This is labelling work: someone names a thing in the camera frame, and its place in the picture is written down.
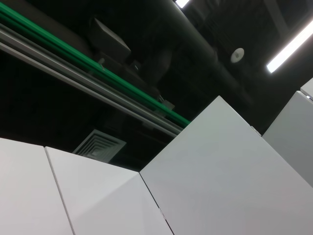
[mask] white panel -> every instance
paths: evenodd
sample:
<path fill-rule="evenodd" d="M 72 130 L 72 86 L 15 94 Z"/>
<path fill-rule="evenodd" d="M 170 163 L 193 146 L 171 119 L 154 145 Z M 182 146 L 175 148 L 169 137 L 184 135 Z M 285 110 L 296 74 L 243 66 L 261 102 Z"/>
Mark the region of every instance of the white panel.
<path fill-rule="evenodd" d="M 296 92 L 263 138 L 313 186 L 313 101 Z"/>
<path fill-rule="evenodd" d="M 303 87 L 301 87 L 301 91 L 305 94 L 313 97 L 313 78 L 308 81 Z"/>
<path fill-rule="evenodd" d="M 141 175 L 175 235 L 313 234 L 313 188 L 220 97 Z"/>
<path fill-rule="evenodd" d="M 0 234 L 73 235 L 41 146 L 0 139 Z"/>
<path fill-rule="evenodd" d="M 138 172 L 46 150 L 75 235 L 172 235 Z"/>

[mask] smoke detector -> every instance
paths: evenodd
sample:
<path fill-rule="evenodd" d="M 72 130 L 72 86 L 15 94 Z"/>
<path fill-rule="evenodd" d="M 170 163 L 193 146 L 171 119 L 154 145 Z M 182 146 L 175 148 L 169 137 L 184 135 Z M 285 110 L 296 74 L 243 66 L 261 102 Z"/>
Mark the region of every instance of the smoke detector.
<path fill-rule="evenodd" d="M 230 57 L 230 61 L 232 63 L 238 63 L 239 61 L 242 60 L 242 58 L 245 55 L 245 50 L 242 48 L 238 48 L 237 50 L 234 51 L 234 53 Z"/>

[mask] ceiling vent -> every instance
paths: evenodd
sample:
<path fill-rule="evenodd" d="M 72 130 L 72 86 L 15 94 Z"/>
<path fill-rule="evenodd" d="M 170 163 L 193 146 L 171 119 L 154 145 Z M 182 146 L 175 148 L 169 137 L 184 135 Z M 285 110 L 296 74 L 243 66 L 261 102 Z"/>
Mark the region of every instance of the ceiling vent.
<path fill-rule="evenodd" d="M 126 142 L 98 130 L 90 135 L 74 150 L 74 154 L 108 163 Z"/>

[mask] black duct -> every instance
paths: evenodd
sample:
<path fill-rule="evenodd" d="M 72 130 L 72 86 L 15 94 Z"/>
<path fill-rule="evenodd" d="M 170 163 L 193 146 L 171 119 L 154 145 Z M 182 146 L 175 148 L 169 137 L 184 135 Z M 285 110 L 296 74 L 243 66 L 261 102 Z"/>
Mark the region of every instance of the black duct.
<path fill-rule="evenodd" d="M 233 91 L 245 104 L 252 104 L 250 95 L 244 91 L 237 80 L 218 61 L 214 49 L 172 0 L 150 0 L 149 5 L 158 11 L 158 15 L 189 45 L 198 58 L 203 60 L 212 69 L 222 83 Z"/>

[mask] green pipe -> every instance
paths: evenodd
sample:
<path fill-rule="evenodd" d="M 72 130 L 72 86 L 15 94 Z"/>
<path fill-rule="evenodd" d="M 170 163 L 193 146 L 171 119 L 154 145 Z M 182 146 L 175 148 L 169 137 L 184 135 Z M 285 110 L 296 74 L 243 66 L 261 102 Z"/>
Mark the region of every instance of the green pipe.
<path fill-rule="evenodd" d="M 47 45 L 49 48 L 52 48 L 70 61 L 74 62 L 82 66 L 87 71 L 93 71 L 94 74 L 98 75 L 99 77 L 103 78 L 105 81 L 111 82 L 121 90 L 123 90 L 128 95 L 140 100 L 141 102 L 147 104 L 151 108 L 155 108 L 160 110 L 164 114 L 167 115 L 170 119 L 177 121 L 183 127 L 186 127 L 190 121 L 183 118 L 179 114 L 175 113 L 174 111 L 168 109 L 163 104 L 157 102 L 155 99 L 150 97 L 149 95 L 145 94 L 140 89 L 134 87 L 132 84 L 128 83 L 127 81 L 123 80 L 119 76 L 115 75 L 111 71 L 107 69 L 103 69 L 100 64 L 93 61 L 89 57 L 85 56 L 83 53 L 79 52 L 78 50 L 74 49 L 70 45 L 66 44 L 59 38 L 53 36 L 51 33 L 47 32 L 43 28 L 39 27 L 32 21 L 28 20 L 24 16 L 20 15 L 16 11 L 12 10 L 5 4 L 0 2 L 0 19 L 7 22 L 9 25 L 12 25 L 23 33 L 26 33 L 31 38 L 39 40 L 40 42 Z"/>

